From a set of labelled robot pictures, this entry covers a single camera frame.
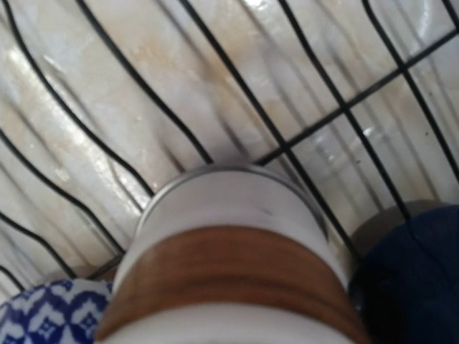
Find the white brown banded cup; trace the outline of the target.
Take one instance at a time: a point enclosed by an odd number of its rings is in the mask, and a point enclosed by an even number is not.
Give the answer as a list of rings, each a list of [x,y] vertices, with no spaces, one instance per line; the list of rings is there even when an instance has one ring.
[[[257,166],[205,166],[143,212],[96,343],[369,343],[312,198]]]

